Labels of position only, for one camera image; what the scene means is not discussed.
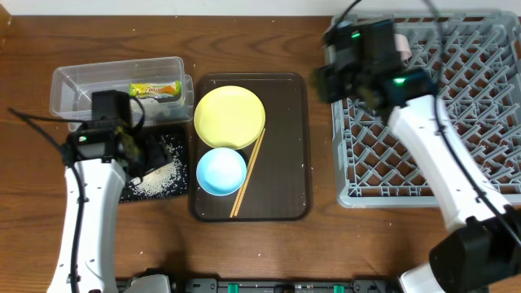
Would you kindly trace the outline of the pink bowl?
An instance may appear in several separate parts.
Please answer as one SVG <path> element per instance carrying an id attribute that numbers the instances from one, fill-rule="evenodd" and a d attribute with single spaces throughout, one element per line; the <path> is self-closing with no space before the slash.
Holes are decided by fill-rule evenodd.
<path id="1" fill-rule="evenodd" d="M 401 60 L 406 61 L 412 57 L 412 51 L 409 46 L 409 41 L 407 37 L 403 34 L 395 34 L 395 43 L 396 43 L 396 50 L 401 55 Z"/>

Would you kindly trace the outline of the rice food waste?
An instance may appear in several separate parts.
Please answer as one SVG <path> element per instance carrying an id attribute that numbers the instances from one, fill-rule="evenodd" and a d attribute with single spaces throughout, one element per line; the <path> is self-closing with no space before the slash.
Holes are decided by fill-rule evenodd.
<path id="1" fill-rule="evenodd" d="M 172 161 L 165 166 L 147 174 L 142 180 L 134 178 L 129 182 L 128 192 L 134 198 L 164 198 L 182 195 L 188 187 L 185 147 L 166 145 L 172 156 Z"/>

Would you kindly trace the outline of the green snack wrapper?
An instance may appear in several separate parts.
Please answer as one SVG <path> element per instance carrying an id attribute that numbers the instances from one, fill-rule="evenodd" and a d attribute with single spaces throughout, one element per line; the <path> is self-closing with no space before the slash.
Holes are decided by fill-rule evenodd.
<path id="1" fill-rule="evenodd" d="M 131 83 L 129 95 L 136 98 L 175 98 L 181 92 L 180 81 L 166 83 Z"/>

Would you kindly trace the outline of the light blue bowl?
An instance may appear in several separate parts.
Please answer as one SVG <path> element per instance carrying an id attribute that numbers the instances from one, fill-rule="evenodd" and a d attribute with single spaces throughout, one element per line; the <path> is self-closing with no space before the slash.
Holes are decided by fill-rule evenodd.
<path id="1" fill-rule="evenodd" d="M 199 186 L 208 194 L 219 197 L 238 191 L 246 176 L 244 158 L 230 148 L 220 147 L 206 152 L 196 167 Z"/>

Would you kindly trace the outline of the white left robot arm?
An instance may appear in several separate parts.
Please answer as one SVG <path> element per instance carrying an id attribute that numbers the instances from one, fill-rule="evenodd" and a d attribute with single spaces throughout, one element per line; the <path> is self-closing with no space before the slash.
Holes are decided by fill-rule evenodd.
<path id="1" fill-rule="evenodd" d="M 166 165 L 171 156 L 151 133 L 123 129 L 72 132 L 61 146 L 66 212 L 50 292 L 117 292 L 114 242 L 127 182 Z"/>

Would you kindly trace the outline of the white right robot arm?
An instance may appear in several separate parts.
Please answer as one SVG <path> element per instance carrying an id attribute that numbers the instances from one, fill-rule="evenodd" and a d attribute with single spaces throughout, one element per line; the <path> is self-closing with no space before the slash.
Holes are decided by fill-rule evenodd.
<path id="1" fill-rule="evenodd" d="M 413 156 L 440 206 L 448 237 L 426 264 L 400 276 L 404 293 L 472 292 L 520 272 L 520 211 L 479 170 L 449 122 L 437 84 L 408 69 L 390 19 L 336 20 L 324 33 L 333 61 L 317 70 L 320 98 L 358 98 Z"/>

